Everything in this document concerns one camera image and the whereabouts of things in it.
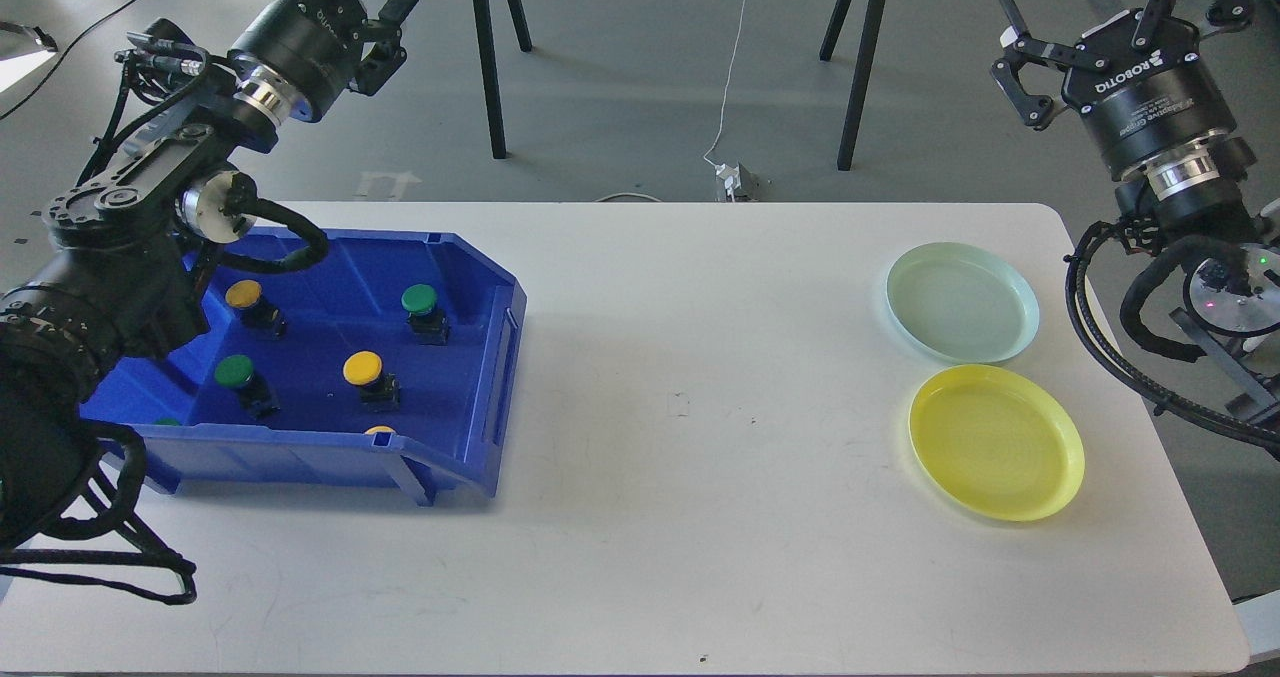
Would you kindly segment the black Robotiq right gripper body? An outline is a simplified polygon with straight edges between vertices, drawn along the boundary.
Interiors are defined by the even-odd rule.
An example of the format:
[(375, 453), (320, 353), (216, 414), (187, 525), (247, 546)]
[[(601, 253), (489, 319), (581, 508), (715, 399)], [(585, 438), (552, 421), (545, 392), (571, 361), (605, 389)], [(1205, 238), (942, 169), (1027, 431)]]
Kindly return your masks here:
[(1062, 84), (1064, 102), (1079, 113), (1112, 180), (1199, 136), (1236, 129), (1201, 61), (1198, 27), (1162, 18), (1152, 38), (1134, 49), (1138, 22), (1135, 12), (1121, 12), (1082, 35), (1084, 51), (1108, 59), (1108, 67), (1101, 74), (1071, 68)]

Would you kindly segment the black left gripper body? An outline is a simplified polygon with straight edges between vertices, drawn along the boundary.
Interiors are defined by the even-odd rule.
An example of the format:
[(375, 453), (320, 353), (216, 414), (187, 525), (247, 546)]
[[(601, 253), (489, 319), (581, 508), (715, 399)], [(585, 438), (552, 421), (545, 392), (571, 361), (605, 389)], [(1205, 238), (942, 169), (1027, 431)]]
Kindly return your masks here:
[(315, 124), (355, 76), (367, 18), (360, 0), (276, 0), (232, 45), (242, 70), (265, 67), (292, 84), (291, 116)]

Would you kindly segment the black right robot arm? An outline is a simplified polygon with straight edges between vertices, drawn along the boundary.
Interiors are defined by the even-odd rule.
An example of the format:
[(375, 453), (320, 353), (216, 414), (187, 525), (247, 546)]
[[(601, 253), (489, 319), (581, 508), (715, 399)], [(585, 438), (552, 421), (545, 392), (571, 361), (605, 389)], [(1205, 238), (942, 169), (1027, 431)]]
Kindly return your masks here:
[[(1277, 207), (1245, 207), (1254, 152), (1201, 58), (1203, 38), (1251, 24), (1254, 0), (1148, 0), (1074, 44), (1034, 38), (1015, 0), (998, 3), (1002, 93), (1034, 131), (1078, 113), (1116, 186), (1117, 220), (1093, 223), (1065, 259), (1076, 337), (1157, 413), (1276, 456), (1277, 372), (1247, 358), (1277, 335)], [(1170, 361), (1216, 363), (1240, 389), (1224, 411), (1158, 384), (1102, 334), (1085, 276), (1107, 241), (1149, 257), (1121, 299), (1125, 334)]]

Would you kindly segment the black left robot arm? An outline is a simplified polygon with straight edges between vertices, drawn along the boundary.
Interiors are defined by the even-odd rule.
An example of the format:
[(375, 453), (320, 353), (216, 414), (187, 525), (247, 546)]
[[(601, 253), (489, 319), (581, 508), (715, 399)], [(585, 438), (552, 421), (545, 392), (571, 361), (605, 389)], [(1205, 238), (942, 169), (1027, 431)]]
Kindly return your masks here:
[(81, 407), (127, 358), (159, 361), (209, 331), (216, 267), (297, 273), (326, 257), (307, 218), (257, 195), (229, 161), (269, 154), (280, 125), (315, 124), (343, 92), (378, 93), (407, 58), (419, 0), (276, 0), (224, 56), (172, 20), (131, 33), (108, 131), (42, 220), (56, 253), (3, 297), (3, 573), (95, 586), (65, 566), (159, 568), (195, 600), (195, 564), (136, 513), (147, 450)]

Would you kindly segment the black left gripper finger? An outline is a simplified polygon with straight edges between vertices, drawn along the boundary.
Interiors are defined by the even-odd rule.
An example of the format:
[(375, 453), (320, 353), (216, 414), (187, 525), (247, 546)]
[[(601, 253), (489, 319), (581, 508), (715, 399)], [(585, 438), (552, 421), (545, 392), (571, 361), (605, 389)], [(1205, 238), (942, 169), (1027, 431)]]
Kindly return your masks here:
[(401, 35), (403, 22), (419, 3), (420, 0), (387, 0), (378, 17), (366, 18), (364, 35)]
[(352, 76), (352, 92), (360, 95), (376, 95), (390, 77), (404, 65), (407, 51), (398, 42), (378, 42), (372, 45), (370, 52), (358, 61)]

